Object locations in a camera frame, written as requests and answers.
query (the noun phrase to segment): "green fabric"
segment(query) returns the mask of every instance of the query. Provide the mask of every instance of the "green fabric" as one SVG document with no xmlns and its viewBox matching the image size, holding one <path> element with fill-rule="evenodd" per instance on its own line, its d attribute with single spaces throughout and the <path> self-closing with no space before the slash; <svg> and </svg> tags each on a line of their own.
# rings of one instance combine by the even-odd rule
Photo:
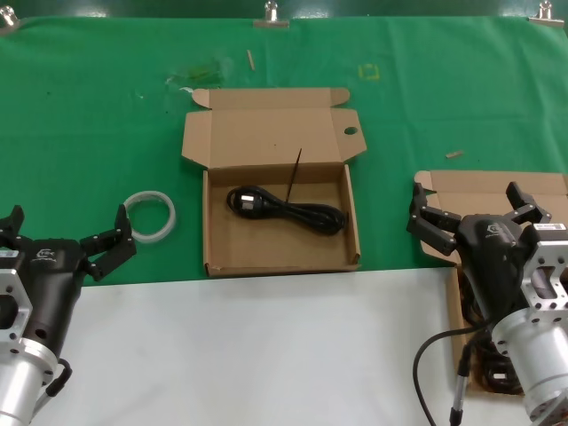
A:
<svg viewBox="0 0 568 426">
<path fill-rule="evenodd" d="M 205 276 L 201 168 L 180 154 L 197 109 L 186 84 L 349 88 L 368 145 L 351 162 L 364 270 L 437 264 L 405 231 L 417 170 L 568 171 L 566 36 L 523 19 L 41 19 L 0 38 L 0 58 L 0 214 L 20 204 L 23 234 L 101 232 L 143 190 L 176 205 L 174 232 L 103 284 Z"/>
</svg>

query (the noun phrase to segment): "wooden stick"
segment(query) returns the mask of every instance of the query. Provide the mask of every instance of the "wooden stick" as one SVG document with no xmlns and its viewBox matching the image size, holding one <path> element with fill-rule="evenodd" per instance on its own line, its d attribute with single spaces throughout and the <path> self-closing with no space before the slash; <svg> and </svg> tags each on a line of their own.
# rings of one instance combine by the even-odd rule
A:
<svg viewBox="0 0 568 426">
<path fill-rule="evenodd" d="M 250 69 L 252 69 L 254 71 L 255 70 L 255 61 L 252 59 L 252 53 L 250 53 L 250 50 L 247 50 L 247 54 L 248 54 L 248 63 L 250 64 Z"/>
</svg>

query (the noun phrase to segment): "black cable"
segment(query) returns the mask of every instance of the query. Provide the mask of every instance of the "black cable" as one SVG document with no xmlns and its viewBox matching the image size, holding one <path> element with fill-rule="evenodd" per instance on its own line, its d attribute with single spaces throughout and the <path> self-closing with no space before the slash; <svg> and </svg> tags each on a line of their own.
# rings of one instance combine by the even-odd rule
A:
<svg viewBox="0 0 568 426">
<path fill-rule="evenodd" d="M 73 373 L 71 366 L 63 358 L 59 359 L 59 364 L 63 366 L 61 374 L 57 379 L 54 379 L 47 388 L 45 388 L 45 393 L 50 398 L 55 398 L 57 396 L 57 394 L 65 386 L 65 383 L 67 383 L 67 381 L 71 378 L 71 374 Z"/>
<path fill-rule="evenodd" d="M 460 281 L 460 291 L 462 296 L 461 314 L 470 325 L 475 326 L 482 320 L 483 315 L 475 300 L 473 289 L 467 280 Z M 477 359 L 475 376 L 486 389 L 508 395 L 519 395 L 523 392 L 510 358 L 497 351 L 487 329 L 477 332 L 473 351 Z M 495 374 L 505 377 L 495 378 Z"/>
<path fill-rule="evenodd" d="M 508 302 L 506 304 L 503 304 L 503 306 L 505 307 L 503 309 L 503 312 L 496 313 L 496 314 L 492 315 L 491 317 L 489 317 L 488 319 L 486 319 L 486 320 L 484 320 L 484 321 L 482 321 L 482 322 L 480 322 L 477 325 L 472 326 L 472 327 L 458 328 L 456 330 L 448 330 L 448 331 L 444 331 L 442 333 L 438 333 L 437 335 L 432 336 L 430 339 L 428 339 L 426 342 L 424 342 L 422 344 L 422 346 L 418 349 L 418 352 L 416 352 L 416 355 L 414 356 L 414 363 L 413 363 L 413 366 L 412 366 L 412 380 L 414 382 L 414 388 L 416 389 L 416 395 L 418 396 L 418 400 L 420 401 L 420 405 L 422 406 L 422 410 L 424 411 L 424 414 L 426 414 L 426 418 L 428 419 L 430 426 L 436 426 L 436 422 L 434 422 L 434 419 L 432 418 L 432 415 L 430 414 L 430 410 L 428 409 L 428 406 L 426 405 L 426 401 L 424 400 L 424 396 L 422 395 L 422 390 L 420 389 L 420 383 L 418 382 L 418 364 L 420 363 L 420 358 L 421 358 L 422 354 L 424 353 L 424 351 L 426 351 L 426 349 L 428 349 L 428 347 L 431 344 L 433 344 L 434 342 L 436 342 L 440 339 L 443 339 L 445 337 L 451 337 L 453 335 L 468 335 L 469 333 L 476 333 L 477 331 L 479 331 L 483 328 L 486 328 L 487 326 L 490 326 L 494 322 L 499 322 L 505 315 L 507 315 L 509 313 L 510 307 L 515 302 L 515 298 L 517 297 L 517 294 L 521 289 L 521 285 L 523 284 L 523 268 L 517 267 L 517 273 L 518 273 L 517 285 L 515 286 L 515 288 L 513 289 L 513 291 L 510 294 L 510 298 L 509 298 L 510 300 L 508 300 Z M 463 347 L 462 356 L 467 351 L 471 350 L 471 346 L 470 346 L 471 344 L 473 344 L 473 339 L 470 340 L 469 342 L 467 342 L 466 345 Z"/>
<path fill-rule="evenodd" d="M 226 201 L 235 214 L 246 219 L 290 218 L 325 235 L 334 235 L 345 227 L 345 215 L 335 207 L 282 201 L 260 186 L 235 188 Z"/>
</svg>

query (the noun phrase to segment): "cardboard box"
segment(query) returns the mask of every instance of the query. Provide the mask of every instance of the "cardboard box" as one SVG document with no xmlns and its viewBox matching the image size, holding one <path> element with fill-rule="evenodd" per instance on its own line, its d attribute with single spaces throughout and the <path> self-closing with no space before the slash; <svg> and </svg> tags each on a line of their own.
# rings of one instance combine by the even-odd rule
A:
<svg viewBox="0 0 568 426">
<path fill-rule="evenodd" d="M 431 207 L 451 211 L 458 215 L 509 213 L 512 208 L 505 194 L 509 182 L 515 181 L 521 190 L 531 194 L 535 201 L 552 215 L 552 222 L 568 224 L 568 175 L 560 173 L 524 173 L 504 171 L 419 171 L 414 181 L 422 184 L 427 191 Z M 422 242 L 424 253 L 451 262 L 456 267 L 446 283 L 446 297 L 450 328 L 464 328 L 469 324 L 462 317 L 460 282 L 466 280 L 462 274 L 460 257 L 454 251 L 443 256 L 428 244 Z M 462 348 L 471 335 L 452 337 L 454 367 L 457 368 Z M 469 376 L 469 392 L 487 392 L 475 375 L 476 357 L 472 359 Z"/>
<path fill-rule="evenodd" d="M 333 108 L 346 89 L 196 90 L 207 111 L 185 119 L 182 155 L 203 173 L 203 261 L 208 275 L 354 271 L 359 235 L 351 190 L 351 157 L 367 149 L 357 112 Z M 298 153 L 291 202 L 329 204 L 346 213 L 336 235 L 286 219 L 247 220 L 226 195 L 259 185 L 286 199 Z"/>
</svg>

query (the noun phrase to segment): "metal clip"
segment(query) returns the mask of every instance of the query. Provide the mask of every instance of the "metal clip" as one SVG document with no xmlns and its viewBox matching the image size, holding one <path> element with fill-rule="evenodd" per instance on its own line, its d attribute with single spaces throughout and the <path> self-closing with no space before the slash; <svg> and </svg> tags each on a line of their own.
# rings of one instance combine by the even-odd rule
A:
<svg viewBox="0 0 568 426">
<path fill-rule="evenodd" d="M 0 16 L 4 20 L 4 26 L 0 28 L 0 36 L 5 36 L 20 26 L 20 20 L 11 6 L 0 7 Z"/>
<path fill-rule="evenodd" d="M 278 20 L 278 4 L 274 0 L 268 0 L 264 4 L 264 19 L 255 20 L 255 27 L 261 28 L 288 28 L 288 20 Z"/>
<path fill-rule="evenodd" d="M 535 17 L 529 18 L 530 22 L 536 24 L 546 25 L 548 27 L 563 27 L 563 20 L 553 20 L 552 19 L 552 3 L 549 0 L 539 4 L 539 13 Z"/>
</svg>

